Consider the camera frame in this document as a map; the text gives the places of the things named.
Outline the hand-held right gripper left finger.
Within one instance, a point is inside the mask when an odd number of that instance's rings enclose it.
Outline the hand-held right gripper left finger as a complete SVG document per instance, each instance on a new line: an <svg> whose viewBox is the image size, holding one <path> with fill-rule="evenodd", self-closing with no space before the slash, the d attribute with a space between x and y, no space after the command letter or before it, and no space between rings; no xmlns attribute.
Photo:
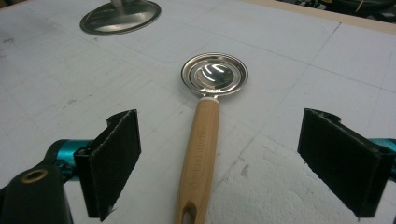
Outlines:
<svg viewBox="0 0 396 224"><path fill-rule="evenodd" d="M61 139L46 153L46 163L60 169L63 181L77 179L89 217L105 220L113 210L141 154L137 111L106 120L93 139Z"/></svg>

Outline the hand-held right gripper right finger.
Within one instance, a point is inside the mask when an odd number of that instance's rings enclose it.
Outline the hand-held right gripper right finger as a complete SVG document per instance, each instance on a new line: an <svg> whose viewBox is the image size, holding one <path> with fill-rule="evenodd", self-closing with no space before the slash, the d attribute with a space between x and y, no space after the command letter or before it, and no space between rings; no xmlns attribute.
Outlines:
<svg viewBox="0 0 396 224"><path fill-rule="evenodd" d="M328 112L304 111L298 153L356 217L373 217L396 182L396 139L367 139Z"/></svg>

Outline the wooden handled metal spoon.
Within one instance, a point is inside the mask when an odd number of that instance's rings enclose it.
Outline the wooden handled metal spoon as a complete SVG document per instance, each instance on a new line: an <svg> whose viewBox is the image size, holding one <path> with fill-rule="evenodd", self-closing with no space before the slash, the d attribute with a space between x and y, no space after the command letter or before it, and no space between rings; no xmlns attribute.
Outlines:
<svg viewBox="0 0 396 224"><path fill-rule="evenodd" d="M210 197L219 130L219 98L248 81L247 67L236 57L208 52L189 59L181 69L184 85L200 96L195 108L177 194L175 223L192 214L204 224Z"/></svg>

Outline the metal utensil stand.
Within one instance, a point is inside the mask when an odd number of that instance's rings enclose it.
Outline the metal utensil stand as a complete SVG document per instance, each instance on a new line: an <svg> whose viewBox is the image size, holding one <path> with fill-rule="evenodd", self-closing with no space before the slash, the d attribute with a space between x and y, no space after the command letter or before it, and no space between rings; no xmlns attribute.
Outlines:
<svg viewBox="0 0 396 224"><path fill-rule="evenodd" d="M86 14L79 26L91 35L120 35L153 23L161 13L161 7L149 0L110 0Z"/></svg>

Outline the white grid mat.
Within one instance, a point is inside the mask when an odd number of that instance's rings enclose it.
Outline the white grid mat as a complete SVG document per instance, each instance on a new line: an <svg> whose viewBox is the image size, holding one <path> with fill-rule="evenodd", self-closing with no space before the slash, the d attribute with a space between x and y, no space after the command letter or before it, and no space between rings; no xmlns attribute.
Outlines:
<svg viewBox="0 0 396 224"><path fill-rule="evenodd" d="M303 113L396 138L396 25L269 1L157 0L149 26L88 35L106 0L27 0L0 9L0 187L62 138L90 139L138 112L142 153L107 224L173 224L196 98L180 78L203 52L249 78L220 101L206 224L393 224L396 184L373 218L347 209L297 151Z"/></svg>

